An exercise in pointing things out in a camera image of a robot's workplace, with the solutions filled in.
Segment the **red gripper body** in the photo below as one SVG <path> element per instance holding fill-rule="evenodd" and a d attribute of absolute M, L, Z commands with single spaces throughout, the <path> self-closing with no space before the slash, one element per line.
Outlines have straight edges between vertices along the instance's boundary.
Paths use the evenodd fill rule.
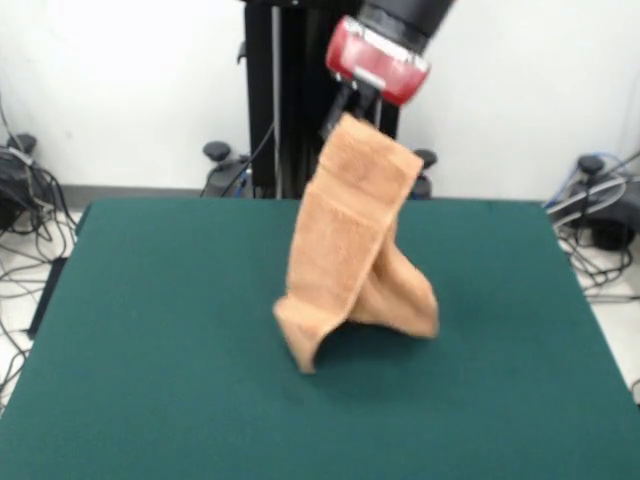
<path fill-rule="evenodd" d="M 409 102 L 421 88 L 431 65 L 421 54 L 394 43 L 351 16 L 335 27 L 326 66 L 340 80 L 360 81 L 395 106 Z"/>

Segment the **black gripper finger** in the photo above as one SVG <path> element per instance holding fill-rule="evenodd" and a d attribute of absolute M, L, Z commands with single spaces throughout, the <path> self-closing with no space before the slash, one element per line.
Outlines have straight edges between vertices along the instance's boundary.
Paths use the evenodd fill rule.
<path fill-rule="evenodd" d="M 375 88 L 361 88 L 358 91 L 357 118 L 378 125 L 380 97 L 380 91 Z"/>
<path fill-rule="evenodd" d="M 353 94 L 353 90 L 349 85 L 342 85 L 326 115 L 319 134 L 323 140 L 326 140 L 331 134 L 335 125 L 339 122 L 345 108 Z"/>

